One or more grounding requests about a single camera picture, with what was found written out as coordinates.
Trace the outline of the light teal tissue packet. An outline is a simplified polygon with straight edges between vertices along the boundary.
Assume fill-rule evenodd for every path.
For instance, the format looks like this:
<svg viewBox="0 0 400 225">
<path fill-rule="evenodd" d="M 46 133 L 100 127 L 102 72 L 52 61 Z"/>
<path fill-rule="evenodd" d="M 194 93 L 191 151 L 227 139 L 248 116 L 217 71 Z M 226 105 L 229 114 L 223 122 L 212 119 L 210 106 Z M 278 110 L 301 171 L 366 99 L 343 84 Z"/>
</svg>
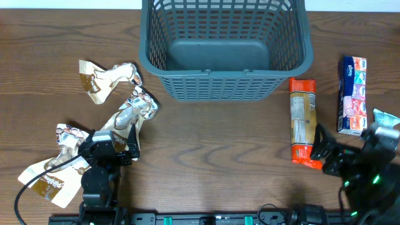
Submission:
<svg viewBox="0 0 400 225">
<path fill-rule="evenodd" d="M 392 114 L 380 111 L 378 109 L 373 109 L 374 120 L 380 126 L 387 128 L 393 128 L 400 123 L 400 119 Z"/>
</svg>

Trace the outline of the orange cracker sleeve package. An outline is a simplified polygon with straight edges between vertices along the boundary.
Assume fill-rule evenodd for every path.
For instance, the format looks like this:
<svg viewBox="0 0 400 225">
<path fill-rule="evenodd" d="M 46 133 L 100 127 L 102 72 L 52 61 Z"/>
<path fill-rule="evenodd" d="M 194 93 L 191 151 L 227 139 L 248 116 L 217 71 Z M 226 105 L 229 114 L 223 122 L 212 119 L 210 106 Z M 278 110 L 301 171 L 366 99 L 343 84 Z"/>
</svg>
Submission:
<svg viewBox="0 0 400 225">
<path fill-rule="evenodd" d="M 313 79 L 289 79 L 291 156 L 295 164 L 322 169 L 322 162 L 311 159 L 316 119 L 316 81 Z"/>
</svg>

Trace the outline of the colourful tissue pack box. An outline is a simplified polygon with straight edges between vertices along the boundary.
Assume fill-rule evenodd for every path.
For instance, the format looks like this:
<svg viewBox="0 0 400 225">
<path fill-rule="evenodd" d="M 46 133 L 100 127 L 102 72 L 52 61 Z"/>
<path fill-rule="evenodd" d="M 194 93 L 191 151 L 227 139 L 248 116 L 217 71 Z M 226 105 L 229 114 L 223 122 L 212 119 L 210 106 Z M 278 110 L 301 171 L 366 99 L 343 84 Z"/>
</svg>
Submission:
<svg viewBox="0 0 400 225">
<path fill-rule="evenodd" d="M 343 57 L 339 64 L 338 133 L 360 136 L 368 127 L 366 75 L 366 58 Z"/>
</svg>

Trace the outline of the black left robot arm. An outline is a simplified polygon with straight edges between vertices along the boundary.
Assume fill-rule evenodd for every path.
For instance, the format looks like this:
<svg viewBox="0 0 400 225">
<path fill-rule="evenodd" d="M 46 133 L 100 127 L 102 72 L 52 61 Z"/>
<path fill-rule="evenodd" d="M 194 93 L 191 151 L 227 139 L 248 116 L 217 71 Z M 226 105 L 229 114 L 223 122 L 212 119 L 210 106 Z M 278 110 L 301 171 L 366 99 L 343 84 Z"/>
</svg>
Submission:
<svg viewBox="0 0 400 225">
<path fill-rule="evenodd" d="M 90 165 L 81 178 L 83 202 L 79 207 L 78 224 L 125 225 L 130 223 L 128 210 L 118 206 L 121 167 L 139 157 L 136 129 L 131 128 L 127 149 L 116 151 L 112 131 L 91 131 L 79 146 L 78 153 Z"/>
</svg>

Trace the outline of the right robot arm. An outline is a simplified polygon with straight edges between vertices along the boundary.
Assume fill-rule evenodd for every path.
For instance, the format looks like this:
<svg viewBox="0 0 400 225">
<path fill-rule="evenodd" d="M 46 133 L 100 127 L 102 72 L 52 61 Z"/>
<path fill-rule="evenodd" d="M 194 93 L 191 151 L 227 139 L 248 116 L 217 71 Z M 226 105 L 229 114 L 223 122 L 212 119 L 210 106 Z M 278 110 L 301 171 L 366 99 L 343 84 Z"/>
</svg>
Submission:
<svg viewBox="0 0 400 225">
<path fill-rule="evenodd" d="M 363 147 L 341 144 L 316 126 L 311 159 L 323 159 L 323 173 L 341 178 L 338 194 L 350 209 L 340 205 L 338 217 L 331 217 L 321 206 L 296 206 L 288 224 L 399 224 L 399 165 L 393 163 L 399 131 L 373 123 L 360 138 Z"/>
</svg>

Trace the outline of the tan snack pouch middle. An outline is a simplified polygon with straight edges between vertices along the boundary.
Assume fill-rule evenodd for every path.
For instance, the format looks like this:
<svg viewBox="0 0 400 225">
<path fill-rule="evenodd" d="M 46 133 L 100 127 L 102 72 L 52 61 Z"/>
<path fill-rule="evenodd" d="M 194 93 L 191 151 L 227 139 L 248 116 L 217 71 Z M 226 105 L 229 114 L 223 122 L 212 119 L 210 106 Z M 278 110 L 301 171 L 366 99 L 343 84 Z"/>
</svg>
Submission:
<svg viewBox="0 0 400 225">
<path fill-rule="evenodd" d="M 158 105 L 147 91 L 139 86 L 134 88 L 132 94 L 120 106 L 118 111 L 114 113 L 101 130 L 112 131 L 115 140 L 116 151 L 127 151 L 127 138 L 132 125 L 135 125 L 139 142 L 140 157 L 140 140 L 139 132 L 145 120 L 154 117 L 158 110 Z"/>
</svg>

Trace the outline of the tan snack pouch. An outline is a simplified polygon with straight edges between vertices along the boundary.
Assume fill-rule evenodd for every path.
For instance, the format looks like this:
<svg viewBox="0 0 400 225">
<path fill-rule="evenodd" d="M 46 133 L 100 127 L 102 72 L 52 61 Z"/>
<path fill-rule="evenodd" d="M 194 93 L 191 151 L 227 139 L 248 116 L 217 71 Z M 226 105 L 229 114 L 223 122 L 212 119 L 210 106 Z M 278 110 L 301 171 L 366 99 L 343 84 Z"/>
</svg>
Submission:
<svg viewBox="0 0 400 225">
<path fill-rule="evenodd" d="M 112 131 L 115 140 L 116 151 L 127 151 L 127 138 L 132 125 L 135 125 L 139 142 L 140 157 L 140 140 L 139 132 L 145 120 L 154 117 L 158 110 L 158 105 L 147 91 L 139 86 L 134 88 L 132 94 L 120 106 L 118 111 L 114 113 L 101 130 Z"/>
<path fill-rule="evenodd" d="M 104 70 L 93 62 L 79 60 L 79 77 L 83 89 L 95 104 L 103 104 L 120 82 L 130 82 L 135 86 L 143 83 L 136 66 L 131 62 Z"/>
<path fill-rule="evenodd" d="M 58 124 L 56 142 L 60 148 L 58 156 L 29 166 L 18 177 L 26 184 L 38 174 L 51 169 L 78 155 L 79 146 L 85 141 L 88 133 L 67 124 Z M 65 208 L 81 187 L 82 175 L 90 168 L 83 157 L 42 175 L 29 185 L 35 193 L 51 201 L 60 208 Z"/>
</svg>

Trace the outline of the tan snack pouch lower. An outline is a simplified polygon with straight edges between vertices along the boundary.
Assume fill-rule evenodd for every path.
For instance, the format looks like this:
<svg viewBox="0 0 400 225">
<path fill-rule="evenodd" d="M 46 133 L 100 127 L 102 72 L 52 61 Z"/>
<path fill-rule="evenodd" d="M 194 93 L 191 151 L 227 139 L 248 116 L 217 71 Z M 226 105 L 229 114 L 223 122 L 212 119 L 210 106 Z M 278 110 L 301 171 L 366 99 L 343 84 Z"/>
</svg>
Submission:
<svg viewBox="0 0 400 225">
<path fill-rule="evenodd" d="M 29 166 L 18 177 L 26 184 L 38 174 L 51 169 L 78 155 L 79 146 L 85 141 L 88 133 L 67 124 L 58 124 L 56 142 L 60 148 L 58 156 Z M 81 187 L 82 175 L 90 168 L 83 157 L 42 175 L 29 185 L 35 193 L 51 201 L 60 208 L 65 208 Z"/>
</svg>

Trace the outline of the tan snack pouch upper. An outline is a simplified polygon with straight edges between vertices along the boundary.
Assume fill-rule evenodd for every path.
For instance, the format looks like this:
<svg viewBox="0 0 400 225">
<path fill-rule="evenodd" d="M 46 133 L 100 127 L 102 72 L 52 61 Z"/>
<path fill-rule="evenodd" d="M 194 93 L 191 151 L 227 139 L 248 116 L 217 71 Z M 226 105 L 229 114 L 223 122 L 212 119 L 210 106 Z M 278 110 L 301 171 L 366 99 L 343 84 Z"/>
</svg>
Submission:
<svg viewBox="0 0 400 225">
<path fill-rule="evenodd" d="M 103 104 L 120 82 L 130 82 L 135 86 L 143 83 L 136 66 L 131 62 L 104 70 L 93 62 L 79 60 L 79 77 L 83 89 L 95 104 Z"/>
</svg>

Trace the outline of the grey plastic basket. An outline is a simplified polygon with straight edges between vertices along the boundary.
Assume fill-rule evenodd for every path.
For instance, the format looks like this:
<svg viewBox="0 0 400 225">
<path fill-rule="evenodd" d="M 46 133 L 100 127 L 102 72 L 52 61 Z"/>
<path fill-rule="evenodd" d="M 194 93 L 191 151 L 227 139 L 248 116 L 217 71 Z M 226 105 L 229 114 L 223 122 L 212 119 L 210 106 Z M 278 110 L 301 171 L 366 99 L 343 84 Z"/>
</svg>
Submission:
<svg viewBox="0 0 400 225">
<path fill-rule="evenodd" d="M 181 101 L 256 101 L 313 62 L 304 0 L 142 0 L 139 58 Z"/>
</svg>

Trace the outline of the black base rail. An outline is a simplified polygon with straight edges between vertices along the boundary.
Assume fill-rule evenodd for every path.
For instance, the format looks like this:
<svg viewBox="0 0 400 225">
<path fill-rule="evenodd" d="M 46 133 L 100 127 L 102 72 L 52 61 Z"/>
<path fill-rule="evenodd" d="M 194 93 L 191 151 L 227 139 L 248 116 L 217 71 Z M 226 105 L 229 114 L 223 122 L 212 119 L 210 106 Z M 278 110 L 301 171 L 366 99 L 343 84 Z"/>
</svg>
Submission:
<svg viewBox="0 0 400 225">
<path fill-rule="evenodd" d="M 130 225 L 261 225 L 261 224 L 349 224 L 349 213 L 323 209 L 301 209 L 294 214 L 278 211 L 262 211 L 259 213 L 239 214 L 154 214 L 136 213 L 121 224 Z"/>
</svg>

